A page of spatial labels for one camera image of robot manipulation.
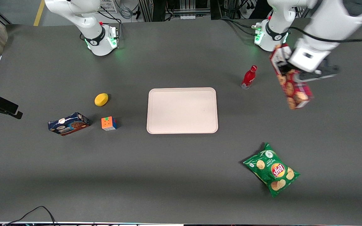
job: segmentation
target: lay's logo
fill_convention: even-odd
[[[275,163],[272,165],[272,173],[275,177],[282,177],[284,175],[285,169],[284,166],[280,163]]]

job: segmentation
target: yellow floor line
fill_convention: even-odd
[[[39,10],[37,11],[36,19],[34,20],[33,26],[38,26],[38,25],[39,25],[40,19],[41,19],[41,15],[42,15],[42,13],[43,13],[44,5],[45,5],[44,0],[41,0],[40,6],[39,6]]]

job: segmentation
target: white basket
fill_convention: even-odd
[[[103,8],[105,8],[109,13],[118,13],[119,5],[121,4],[121,0],[100,0],[101,7],[99,12],[107,13]]]

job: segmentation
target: bottle cap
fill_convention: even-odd
[[[254,72],[256,72],[256,70],[258,69],[258,67],[256,66],[256,65],[253,65],[252,67],[251,67],[251,71],[254,73]]]

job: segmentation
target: cookie box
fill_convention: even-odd
[[[60,120],[48,122],[48,129],[61,136],[66,136],[88,126],[90,126],[89,119],[79,112],[75,112]]]
[[[304,107],[314,96],[306,83],[298,83],[293,80],[294,75],[300,73],[299,70],[290,69],[287,72],[281,70],[281,68],[286,68],[283,66],[287,65],[287,59],[291,53],[291,49],[287,44],[278,45],[270,55],[270,62],[286,95],[289,108],[298,109]]]

